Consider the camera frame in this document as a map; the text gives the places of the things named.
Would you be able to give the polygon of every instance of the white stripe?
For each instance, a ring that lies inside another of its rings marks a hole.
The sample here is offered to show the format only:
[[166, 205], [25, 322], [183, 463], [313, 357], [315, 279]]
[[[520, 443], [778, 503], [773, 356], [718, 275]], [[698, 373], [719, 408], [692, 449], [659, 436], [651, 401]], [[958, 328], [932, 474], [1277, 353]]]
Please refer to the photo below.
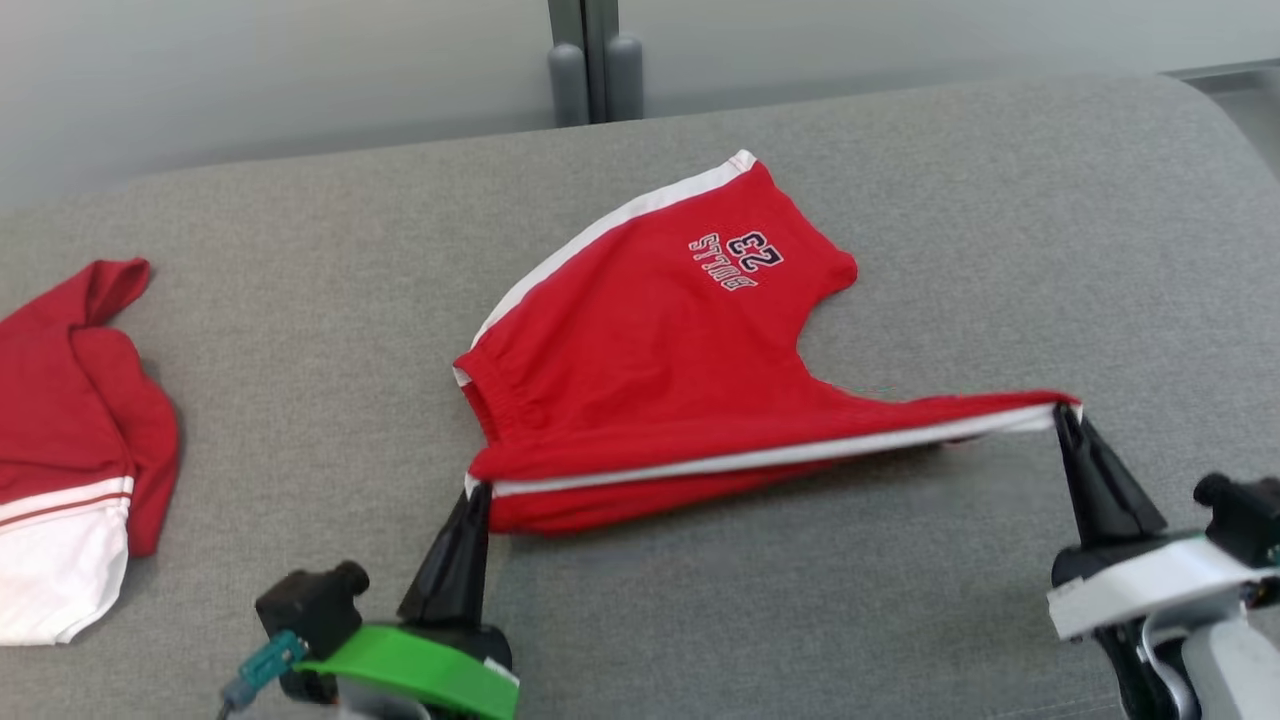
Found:
[[[650, 480], [655, 478], [673, 478], [680, 475], [707, 475], [712, 473], [727, 473], [730, 470], [750, 470], [755, 468], [772, 468], [777, 465], [794, 465], [797, 462], [814, 462], [818, 460], [836, 460], [840, 457], [854, 457], [886, 450], [899, 450], [919, 445], [933, 445], [952, 439], [963, 439], [974, 436], [1001, 432], [1030, 432], [1047, 430], [1053, 427], [1055, 404], [1033, 405], [1018, 410], [1006, 410], [991, 415], [965, 418], [937, 425], [911, 428], [909, 430], [892, 430], [887, 433], [874, 433], [850, 438], [829, 439], [822, 442], [808, 442], [787, 447], [774, 447], [769, 450], [754, 450], [750, 452], [737, 452], [732, 455], [719, 455], [701, 460], [689, 460], [673, 462], [671, 465], [658, 465], [654, 468], [640, 468], [635, 470], [620, 470], [616, 473], [598, 473], [590, 475], [573, 475], [568, 478], [550, 478], [536, 482], [495, 480], [493, 483], [493, 496], [506, 497], [512, 495], [530, 495], [538, 492], [558, 492], [596, 486], [611, 486], [632, 480]], [[1075, 414], [1083, 414], [1083, 407], [1075, 406]], [[471, 489], [479, 480], [470, 473], [463, 478], [463, 487], [470, 497]]]
[[[511, 313], [513, 307], [520, 305], [520, 301], [524, 300], [525, 296], [529, 295], [529, 291], [531, 291], [538, 283], [552, 277], [552, 274], [564, 265], [564, 263], [568, 263], [586, 246], [604, 236], [604, 233], [627, 223], [628, 220], [639, 218], [640, 215], [662, 210], [663, 208], [669, 208], [681, 200], [689, 200], [690, 197], [723, 187], [733, 178], [750, 170], [754, 164], [755, 155], [751, 155], [746, 150], [739, 150], [736, 155], [717, 168], [691, 178], [685, 178], [677, 183], [668, 184], [667, 187], [659, 187], [653, 192], [646, 192], [599, 220], [595, 220], [585, 231], [580, 232], [577, 237], [568, 241], [567, 245], [543, 260], [536, 268], [532, 269], [532, 272], [521, 278], [515, 287], [507, 291], [507, 295], [503, 296], [502, 301], [498, 302], [498, 306], [489, 314], [489, 318], [483, 325], [480, 325], [480, 332], [477, 332], [475, 340], [471, 341], [471, 347], [475, 347], [476, 343], [480, 342], [480, 338], [484, 337], [484, 333], [488, 332], [489, 328], [492, 328], [507, 313]], [[471, 382], [471, 378], [461, 370], [454, 370], [453, 375], [458, 380], [460, 386], [465, 386]]]
[[0, 646], [69, 642], [115, 603], [128, 507], [88, 507], [0, 532]]
[[[42, 495], [33, 495], [29, 497], [14, 500], [12, 502], [0, 503], [0, 521], [9, 520], [12, 518], [18, 518], [20, 515], [40, 512], [41, 510], [49, 510], [51, 507], [61, 507], [63, 505], [74, 505], [77, 502], [86, 502], [96, 497], [102, 497], [104, 495], [116, 495], [122, 492], [123, 493], [133, 492], [133, 478], [128, 475], [123, 478], [108, 478], [105, 480], [99, 480], [96, 483], [90, 483], [87, 486], [79, 486], [55, 492], [46, 492]], [[113, 498], [105, 502], [120, 503], [120, 501], [128, 503], [128, 498]]]

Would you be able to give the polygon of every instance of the gray upholstery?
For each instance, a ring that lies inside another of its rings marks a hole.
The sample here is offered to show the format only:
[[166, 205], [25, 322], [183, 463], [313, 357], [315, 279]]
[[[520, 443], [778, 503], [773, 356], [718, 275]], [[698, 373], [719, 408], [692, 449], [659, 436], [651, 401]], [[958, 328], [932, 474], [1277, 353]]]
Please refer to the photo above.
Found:
[[[116, 325], [182, 415], [157, 556], [70, 647], [0, 648], [10, 717], [202, 717], [252, 600], [349, 557], [389, 616], [483, 445], [449, 364], [623, 201], [745, 147], [861, 277], [813, 373], [882, 397], [1079, 395], [1176, 525], [1201, 473], [1280, 470], [1280, 187], [1156, 78], [783, 105], [215, 167], [0, 218], [0, 314], [142, 255]], [[1044, 592], [1073, 539], [1056, 442], [849, 462], [582, 537], [498, 538], [488, 619], [522, 717], [1120, 715]], [[1262, 624], [1276, 630], [1275, 623]], [[257, 717], [324, 716], [268, 691]]]

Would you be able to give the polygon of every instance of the teal connector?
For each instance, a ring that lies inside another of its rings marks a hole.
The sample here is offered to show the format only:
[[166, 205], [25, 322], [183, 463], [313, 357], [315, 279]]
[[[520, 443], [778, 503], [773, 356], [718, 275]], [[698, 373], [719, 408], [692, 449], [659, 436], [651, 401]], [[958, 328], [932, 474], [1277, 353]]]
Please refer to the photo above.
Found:
[[234, 680], [223, 687], [223, 703], [237, 712], [253, 702], [257, 693], [307, 656], [307, 643], [292, 630], [276, 633], [261, 650], [241, 665]]

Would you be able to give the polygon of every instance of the gray fabric surface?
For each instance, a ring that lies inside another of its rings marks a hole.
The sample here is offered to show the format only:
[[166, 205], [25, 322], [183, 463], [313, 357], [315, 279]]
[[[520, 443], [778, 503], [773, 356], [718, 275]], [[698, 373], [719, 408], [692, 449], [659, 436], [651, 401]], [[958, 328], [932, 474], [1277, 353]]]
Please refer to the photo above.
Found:
[[[361, 561], [389, 616], [483, 436], [449, 373], [498, 299], [623, 201], [754, 151], [861, 277], [815, 375], [888, 398], [1078, 393], [1175, 525], [1280, 470], [1280, 188], [1167, 79], [943, 87], [228, 165], [0, 218], [0, 314], [148, 258], [128, 332], [182, 414], [157, 556], [70, 647], [0, 648], [9, 717], [204, 717], [252, 600]], [[1050, 434], [891, 454], [576, 538], [499, 538], [522, 717], [1120, 715], [1056, 641]], [[1277, 625], [1262, 619], [1270, 630]], [[325, 716], [268, 691], [256, 717]]]

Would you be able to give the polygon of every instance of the red and white clothing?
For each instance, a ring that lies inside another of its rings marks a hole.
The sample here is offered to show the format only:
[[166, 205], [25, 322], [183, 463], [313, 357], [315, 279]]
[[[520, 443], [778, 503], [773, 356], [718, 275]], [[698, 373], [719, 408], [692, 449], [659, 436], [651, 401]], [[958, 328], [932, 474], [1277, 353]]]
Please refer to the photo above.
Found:
[[498, 304], [454, 374], [495, 532], [617, 523], [855, 455], [1047, 429], [1052, 391], [883, 402], [812, 377], [809, 311], [858, 275], [746, 151], [640, 196]]
[[69, 642], [151, 555], [178, 425], [129, 338], [101, 327], [146, 260], [99, 261], [0, 322], [0, 644]]

